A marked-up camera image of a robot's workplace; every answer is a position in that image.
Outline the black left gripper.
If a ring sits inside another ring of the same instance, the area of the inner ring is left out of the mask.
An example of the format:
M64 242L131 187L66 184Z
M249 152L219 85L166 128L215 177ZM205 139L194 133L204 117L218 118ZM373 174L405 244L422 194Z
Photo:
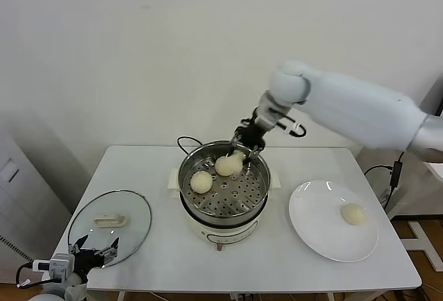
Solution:
M75 254L74 270L82 281L87 281L87 276L93 268L105 267L118 256L119 237L115 238L110 246L101 250L82 249L88 235L79 238L74 244L68 245L70 254Z

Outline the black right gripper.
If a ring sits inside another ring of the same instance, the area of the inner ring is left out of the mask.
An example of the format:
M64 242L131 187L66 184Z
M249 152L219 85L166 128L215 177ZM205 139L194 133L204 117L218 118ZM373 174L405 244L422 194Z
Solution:
M239 144L250 149L250 152L244 159L245 166L255 163L266 145L263 137L267 130L255 123L256 118L257 113L256 109L254 109L250 118L241 119L240 126L235 129L234 136L229 144L227 156L232 156Z

